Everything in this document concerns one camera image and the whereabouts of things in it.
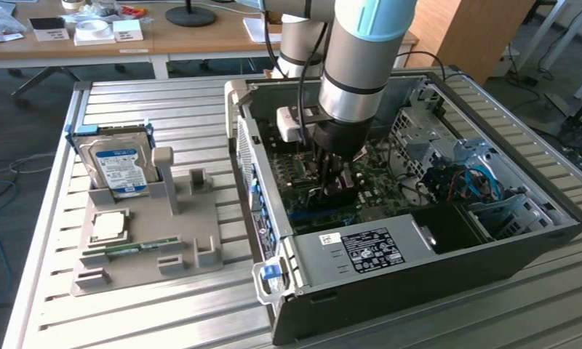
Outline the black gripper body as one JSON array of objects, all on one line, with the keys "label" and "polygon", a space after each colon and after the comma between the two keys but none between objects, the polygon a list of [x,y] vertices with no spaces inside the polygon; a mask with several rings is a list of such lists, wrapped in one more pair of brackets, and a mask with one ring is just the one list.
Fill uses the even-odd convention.
[{"label": "black gripper body", "polygon": [[347,123],[335,119],[319,121],[313,127],[313,142],[325,153],[351,161],[364,146],[371,120]]}]

